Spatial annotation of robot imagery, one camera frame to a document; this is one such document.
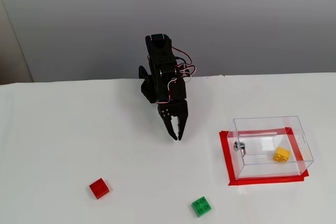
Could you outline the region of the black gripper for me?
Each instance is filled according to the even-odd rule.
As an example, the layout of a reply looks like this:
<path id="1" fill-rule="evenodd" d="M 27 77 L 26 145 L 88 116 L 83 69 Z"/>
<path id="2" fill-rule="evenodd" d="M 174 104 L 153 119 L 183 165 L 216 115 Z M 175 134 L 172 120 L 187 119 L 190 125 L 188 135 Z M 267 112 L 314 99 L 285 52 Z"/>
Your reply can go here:
<path id="1" fill-rule="evenodd" d="M 174 140 L 180 141 L 188 118 L 184 79 L 181 77 L 172 78 L 167 84 L 161 85 L 157 104 L 158 113 L 162 118 L 169 135 Z M 177 117 L 178 120 L 178 136 L 176 136 L 171 122 L 173 116 Z"/>

